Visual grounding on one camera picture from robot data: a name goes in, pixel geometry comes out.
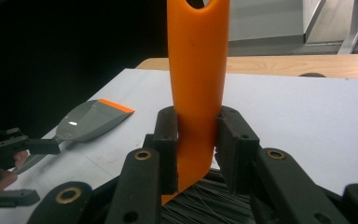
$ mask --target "gray floor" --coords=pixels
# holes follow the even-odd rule
[[[353,0],[326,0],[307,41],[303,35],[232,41],[228,55],[337,54],[351,26],[352,7]]]

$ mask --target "orange handle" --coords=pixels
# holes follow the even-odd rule
[[[229,0],[201,9],[168,0],[168,51],[173,106],[178,114],[179,192],[211,168],[225,82]],[[165,204],[174,195],[162,196]]]

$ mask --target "white table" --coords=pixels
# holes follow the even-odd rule
[[[47,156],[9,189],[44,197],[68,181],[95,189],[119,175],[127,153],[154,131],[159,110],[172,105],[169,72],[126,69],[90,99],[100,98],[135,113],[95,140],[62,143],[61,155]],[[231,74],[223,105],[241,112],[262,147],[290,153],[316,184],[342,194],[358,183],[358,79]],[[26,223],[35,207],[0,209],[0,223]]]

